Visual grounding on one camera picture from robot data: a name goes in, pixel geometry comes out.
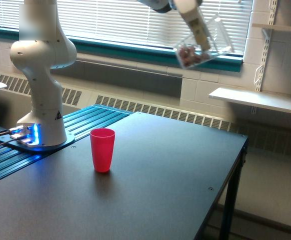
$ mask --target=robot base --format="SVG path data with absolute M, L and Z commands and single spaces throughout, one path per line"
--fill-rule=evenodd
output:
M 25 144 L 18 142 L 18 141 L 9 142 L 9 143 L 7 143 L 7 146 L 12 148 L 12 149 L 17 149 L 20 151 L 37 153 L 37 154 L 56 152 L 58 150 L 61 150 L 65 147 L 69 146 L 70 144 L 74 143 L 74 141 L 75 141 L 75 135 L 73 133 L 71 133 L 69 131 L 65 131 L 65 133 L 66 133 L 67 140 L 64 143 L 56 145 L 56 146 L 29 147 Z M 11 140 L 11 137 L 9 134 L 0 136 L 0 144 L 6 143 L 10 140 Z

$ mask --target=radiator vent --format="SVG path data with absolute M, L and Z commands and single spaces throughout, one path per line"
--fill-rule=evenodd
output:
M 209 128 L 248 135 L 249 147 L 291 156 L 291 133 L 288 131 L 279 131 L 278 129 L 271 129 L 264 126 L 256 126 L 246 123 L 237 124 L 219 117 L 196 112 L 162 107 L 155 104 L 150 105 L 135 101 L 110 98 L 103 95 L 99 95 L 95 103 L 108 107 L 115 107 L 121 110 L 128 110 L 129 112 L 142 112 L 187 123 L 203 125 Z
M 25 94 L 30 96 L 30 85 L 26 79 L 0 74 L 0 82 L 7 85 L 5 91 Z M 70 88 L 62 88 L 62 102 L 72 106 L 77 106 L 82 95 L 82 91 Z

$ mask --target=blue rail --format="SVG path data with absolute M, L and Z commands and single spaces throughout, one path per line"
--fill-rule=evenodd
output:
M 131 114 L 113 107 L 93 105 L 64 116 L 63 121 L 65 129 L 75 135 L 75 141 L 79 141 L 88 136 L 92 129 L 105 128 Z M 49 154 L 31 154 L 6 146 L 0 147 L 0 180 Z

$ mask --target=shelf bracket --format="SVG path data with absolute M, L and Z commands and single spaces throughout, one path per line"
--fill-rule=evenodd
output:
M 266 40 L 269 40 L 271 38 L 272 29 L 262 28 L 262 32 L 263 32 Z
M 278 5 L 278 0 L 270 0 L 269 1 L 269 9 L 270 9 L 270 17 L 269 17 L 269 21 L 268 21 L 269 25 L 273 25 L 275 23 L 277 5 Z M 268 51 L 270 48 L 272 29 L 263 28 L 262 32 L 265 36 L 265 40 L 264 40 L 264 46 L 263 46 L 263 51 L 262 51 L 261 64 L 256 69 L 255 76 L 254 76 L 254 84 L 255 84 L 255 91 L 256 92 L 261 92 L 261 89 L 262 89 L 262 82 L 264 79 L 264 74 L 265 74 L 265 69 L 266 69 L 266 64 L 267 64 L 267 59 L 268 59 Z M 256 113 L 257 113 L 257 108 L 255 106 L 253 106 L 251 108 L 251 114 L 255 115 Z

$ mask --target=table leg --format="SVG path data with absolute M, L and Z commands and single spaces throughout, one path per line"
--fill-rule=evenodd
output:
M 234 173 L 232 174 L 228 183 L 219 240 L 229 239 L 232 217 L 235 210 L 235 204 L 236 204 L 237 193 L 238 193 L 238 188 L 239 188 L 241 169 L 245 161 L 245 155 L 246 155 L 246 151 L 245 150 L 241 151 L 241 154 L 239 156 L 240 162 L 236 166 Z

